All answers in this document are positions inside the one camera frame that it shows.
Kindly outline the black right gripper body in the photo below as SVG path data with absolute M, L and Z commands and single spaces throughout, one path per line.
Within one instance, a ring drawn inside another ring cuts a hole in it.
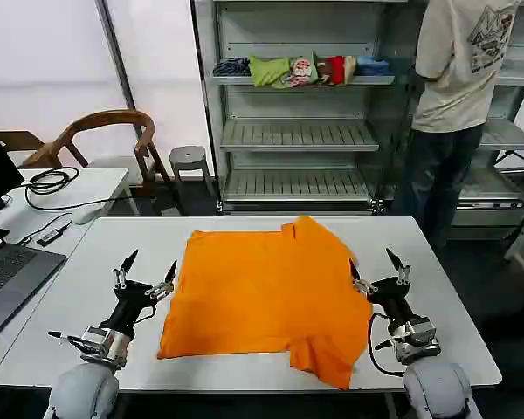
M 389 320 L 388 331 L 394 335 L 395 331 L 410 320 L 418 318 L 406 300 L 410 285 L 400 281 L 398 277 L 389 277 L 371 284 L 371 293 L 367 300 L 383 308 Z

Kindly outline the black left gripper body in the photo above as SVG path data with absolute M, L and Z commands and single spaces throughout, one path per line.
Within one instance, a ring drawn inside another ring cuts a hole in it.
M 146 294 L 154 287 L 133 280 L 126 281 L 125 286 L 125 288 L 114 288 L 117 304 L 112 314 L 99 324 L 99 328 L 111 329 L 127 337 L 135 337 L 134 325 L 139 321 L 141 311 L 156 306 L 150 294 Z

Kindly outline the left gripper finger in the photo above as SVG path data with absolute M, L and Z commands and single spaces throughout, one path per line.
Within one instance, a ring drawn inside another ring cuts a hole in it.
M 176 276 L 177 261 L 175 260 L 169 271 L 165 275 L 164 280 L 158 285 L 153 286 L 145 292 L 146 296 L 155 301 L 160 301 L 169 296 L 174 291 L 174 279 Z
M 127 274 L 129 273 L 139 250 L 134 250 L 128 257 L 126 257 L 119 268 L 113 269 L 114 274 L 114 289 L 125 289 L 127 287 Z

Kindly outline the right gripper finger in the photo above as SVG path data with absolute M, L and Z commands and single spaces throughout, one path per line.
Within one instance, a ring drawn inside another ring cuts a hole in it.
M 363 294 L 367 300 L 372 300 L 376 294 L 376 286 L 362 278 L 353 259 L 349 260 L 349 267 L 352 277 L 352 285 L 355 290 L 360 294 Z
M 391 249 L 387 248 L 386 252 L 394 269 L 397 271 L 398 278 L 396 283 L 398 285 L 409 285 L 410 266 L 408 264 L 404 264 L 400 257 L 396 255 Z

